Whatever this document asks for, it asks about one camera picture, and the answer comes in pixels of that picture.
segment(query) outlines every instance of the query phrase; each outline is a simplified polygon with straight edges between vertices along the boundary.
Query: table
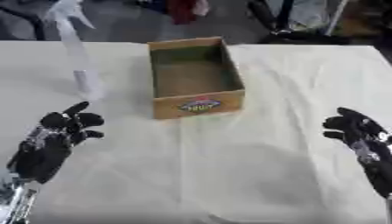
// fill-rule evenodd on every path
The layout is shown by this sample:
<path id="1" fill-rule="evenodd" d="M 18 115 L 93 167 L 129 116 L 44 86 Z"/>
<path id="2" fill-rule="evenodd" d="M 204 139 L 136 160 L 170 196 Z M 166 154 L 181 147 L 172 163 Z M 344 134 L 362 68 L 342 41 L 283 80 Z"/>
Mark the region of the table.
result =
<path id="1" fill-rule="evenodd" d="M 74 149 L 32 223 L 385 222 L 354 154 L 321 136 L 345 106 L 392 127 L 392 70 L 370 46 L 233 45 L 244 110 L 152 119 L 148 48 L 86 43 L 106 83 L 103 140 Z M 0 162 L 79 101 L 59 42 L 0 42 Z"/>

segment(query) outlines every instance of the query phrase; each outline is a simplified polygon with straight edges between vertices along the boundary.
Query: black robotic glove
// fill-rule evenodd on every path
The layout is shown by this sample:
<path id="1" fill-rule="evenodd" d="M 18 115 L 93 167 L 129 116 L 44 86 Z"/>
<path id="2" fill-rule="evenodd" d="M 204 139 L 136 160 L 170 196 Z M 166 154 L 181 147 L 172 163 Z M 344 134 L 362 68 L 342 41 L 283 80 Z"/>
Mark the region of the black robotic glove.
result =
<path id="1" fill-rule="evenodd" d="M 325 137 L 339 139 L 358 156 L 373 188 L 384 198 L 392 193 L 392 137 L 373 119 L 348 108 L 323 123 Z"/>
<path id="2" fill-rule="evenodd" d="M 40 184 L 49 181 L 71 155 L 75 145 L 90 137 L 103 137 L 99 131 L 85 130 L 104 123 L 99 115 L 80 113 L 87 106 L 88 102 L 84 101 L 62 113 L 52 112 L 44 116 L 36 129 L 20 143 L 7 168 L 21 179 L 36 180 Z"/>

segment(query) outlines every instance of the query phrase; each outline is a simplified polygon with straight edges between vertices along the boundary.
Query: printed logo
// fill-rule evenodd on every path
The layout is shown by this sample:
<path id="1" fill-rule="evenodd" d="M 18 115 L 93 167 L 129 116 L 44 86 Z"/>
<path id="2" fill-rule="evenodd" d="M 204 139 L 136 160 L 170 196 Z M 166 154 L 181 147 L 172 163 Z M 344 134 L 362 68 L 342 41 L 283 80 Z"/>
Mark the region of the printed logo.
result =
<path id="1" fill-rule="evenodd" d="M 221 103 L 219 101 L 208 100 L 205 98 L 201 98 L 197 101 L 190 101 L 182 106 L 179 106 L 179 109 L 193 112 L 193 113 L 204 113 L 210 109 L 219 107 Z"/>

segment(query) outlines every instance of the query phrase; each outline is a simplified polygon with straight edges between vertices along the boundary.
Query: silver metal arm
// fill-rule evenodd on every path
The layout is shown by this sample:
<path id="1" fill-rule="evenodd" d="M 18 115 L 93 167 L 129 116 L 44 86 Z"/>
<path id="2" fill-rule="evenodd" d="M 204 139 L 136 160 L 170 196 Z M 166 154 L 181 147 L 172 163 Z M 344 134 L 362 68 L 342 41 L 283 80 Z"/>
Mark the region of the silver metal arm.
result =
<path id="1" fill-rule="evenodd" d="M 0 224 L 28 224 L 41 184 L 10 172 L 0 181 Z"/>

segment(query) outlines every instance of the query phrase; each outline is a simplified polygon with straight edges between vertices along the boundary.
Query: red object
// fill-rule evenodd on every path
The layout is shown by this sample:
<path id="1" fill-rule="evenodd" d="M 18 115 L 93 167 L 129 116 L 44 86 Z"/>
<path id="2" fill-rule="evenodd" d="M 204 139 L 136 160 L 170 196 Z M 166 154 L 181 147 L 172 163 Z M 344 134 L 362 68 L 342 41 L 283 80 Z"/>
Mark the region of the red object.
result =
<path id="1" fill-rule="evenodd" d="M 185 25 L 196 20 L 193 8 L 198 0 L 168 0 L 167 8 L 175 25 Z"/>

